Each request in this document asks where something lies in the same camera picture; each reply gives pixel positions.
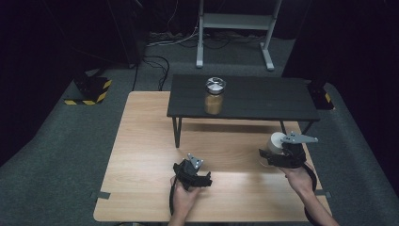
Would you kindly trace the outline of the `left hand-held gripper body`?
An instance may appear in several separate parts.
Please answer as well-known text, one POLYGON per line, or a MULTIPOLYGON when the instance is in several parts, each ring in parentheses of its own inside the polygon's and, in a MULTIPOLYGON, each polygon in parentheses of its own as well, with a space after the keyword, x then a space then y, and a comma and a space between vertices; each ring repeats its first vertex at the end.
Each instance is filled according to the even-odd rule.
POLYGON ((190 187, 208 186, 208 176, 199 176, 198 172, 203 164, 203 160, 189 153, 187 158, 177 165, 177 179, 183 184, 184 189, 190 187))

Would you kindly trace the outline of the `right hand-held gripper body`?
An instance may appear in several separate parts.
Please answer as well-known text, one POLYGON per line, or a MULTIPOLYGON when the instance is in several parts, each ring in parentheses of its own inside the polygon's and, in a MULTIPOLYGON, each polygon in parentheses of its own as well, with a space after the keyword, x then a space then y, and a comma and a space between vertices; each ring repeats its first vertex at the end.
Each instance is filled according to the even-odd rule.
POLYGON ((287 143, 290 145, 290 150, 292 154, 273 154, 268 159, 268 164, 279 168, 296 169, 301 167, 306 162, 306 155, 303 144, 316 143, 318 141, 318 138, 309 137, 292 131, 289 134, 285 134, 285 137, 282 138, 281 141, 282 144, 287 143))

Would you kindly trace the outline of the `jar with white lid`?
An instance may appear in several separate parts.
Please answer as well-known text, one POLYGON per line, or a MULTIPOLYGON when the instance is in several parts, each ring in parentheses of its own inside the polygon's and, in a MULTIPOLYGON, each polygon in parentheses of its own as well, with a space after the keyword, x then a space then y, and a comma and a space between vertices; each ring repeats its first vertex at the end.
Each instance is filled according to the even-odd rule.
MULTIPOLYGON (((268 154, 283 154, 283 148, 282 148, 282 141, 281 139, 285 137, 285 134, 282 132, 276 132, 273 133, 270 138, 266 142, 265 148, 261 149, 262 151, 265 151, 268 154)), ((273 166, 268 164, 268 161, 264 157, 260 157, 259 160, 260 164, 266 168, 272 168, 273 166)))

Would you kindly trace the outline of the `black shelf with metal legs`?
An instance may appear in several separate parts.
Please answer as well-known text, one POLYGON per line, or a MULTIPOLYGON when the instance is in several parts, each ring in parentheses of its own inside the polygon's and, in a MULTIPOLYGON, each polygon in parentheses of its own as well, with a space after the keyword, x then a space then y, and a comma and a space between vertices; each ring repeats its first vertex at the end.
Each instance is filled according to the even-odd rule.
MULTIPOLYGON (((307 88, 298 78, 227 76, 218 119, 254 121, 305 121, 320 117, 307 88)), ((180 146, 182 119, 210 119, 205 112, 205 75, 175 74, 171 82, 167 116, 172 118, 175 146, 180 146)))

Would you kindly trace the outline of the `glass jar with silver lid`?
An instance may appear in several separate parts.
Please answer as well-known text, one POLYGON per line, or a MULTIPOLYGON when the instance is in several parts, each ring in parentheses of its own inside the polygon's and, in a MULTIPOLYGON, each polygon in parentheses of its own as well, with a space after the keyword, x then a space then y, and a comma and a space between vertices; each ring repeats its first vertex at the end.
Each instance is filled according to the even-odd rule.
POLYGON ((222 78, 211 77, 205 87, 204 110, 208 114, 217 115, 222 109, 226 82, 222 78))

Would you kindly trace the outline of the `person's left hand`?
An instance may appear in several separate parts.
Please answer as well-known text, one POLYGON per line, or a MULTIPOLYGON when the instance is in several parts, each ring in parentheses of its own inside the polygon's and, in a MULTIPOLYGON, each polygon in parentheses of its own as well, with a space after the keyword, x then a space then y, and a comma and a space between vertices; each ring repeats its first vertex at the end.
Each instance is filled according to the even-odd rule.
POLYGON ((194 187, 185 190, 183 184, 176 177, 170 179, 170 184, 173 186, 173 213, 170 218, 185 218, 186 220, 201 192, 201 188, 194 187))

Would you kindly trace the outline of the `person's right hand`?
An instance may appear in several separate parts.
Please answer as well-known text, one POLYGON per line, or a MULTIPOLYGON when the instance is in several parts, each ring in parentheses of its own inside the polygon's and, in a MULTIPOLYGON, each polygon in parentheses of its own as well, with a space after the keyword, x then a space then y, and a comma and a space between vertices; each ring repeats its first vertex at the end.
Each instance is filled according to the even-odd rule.
POLYGON ((306 200, 314 195, 311 177, 304 168, 280 168, 280 170, 285 174, 289 185, 301 199, 306 200))

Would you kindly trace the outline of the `yellow black striped stand base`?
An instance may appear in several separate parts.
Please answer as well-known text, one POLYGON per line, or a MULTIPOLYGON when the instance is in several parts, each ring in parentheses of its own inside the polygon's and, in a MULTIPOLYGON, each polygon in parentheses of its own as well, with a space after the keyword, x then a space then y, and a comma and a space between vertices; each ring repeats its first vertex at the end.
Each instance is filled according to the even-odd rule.
POLYGON ((324 82, 311 81, 308 84, 308 91, 317 109, 331 110, 334 108, 329 94, 325 91, 324 82))
POLYGON ((63 100, 65 105, 100 104, 104 100, 112 81, 106 77, 82 75, 74 78, 73 83, 82 96, 79 98, 65 98, 63 100))

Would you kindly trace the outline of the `white metal stand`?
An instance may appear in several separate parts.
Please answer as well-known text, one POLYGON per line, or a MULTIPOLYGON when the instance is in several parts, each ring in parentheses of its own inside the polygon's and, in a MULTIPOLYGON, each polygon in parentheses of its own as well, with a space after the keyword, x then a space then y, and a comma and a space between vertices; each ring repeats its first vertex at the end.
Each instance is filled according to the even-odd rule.
POLYGON ((266 69, 275 70, 269 53, 269 44, 279 16, 282 0, 276 0, 274 10, 270 15, 222 14, 204 11, 204 0, 199 0, 199 39, 197 45, 196 67, 203 67, 203 31, 205 28, 262 30, 266 32, 264 41, 260 43, 266 69))

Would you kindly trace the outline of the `dark cabinet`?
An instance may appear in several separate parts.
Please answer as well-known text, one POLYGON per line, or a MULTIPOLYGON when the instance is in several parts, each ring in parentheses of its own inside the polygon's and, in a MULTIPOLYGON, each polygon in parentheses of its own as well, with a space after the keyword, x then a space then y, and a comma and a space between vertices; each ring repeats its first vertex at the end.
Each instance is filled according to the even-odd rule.
POLYGON ((140 0, 106 0, 117 28, 122 55, 129 67, 139 65, 147 45, 149 31, 144 21, 144 5, 140 0))

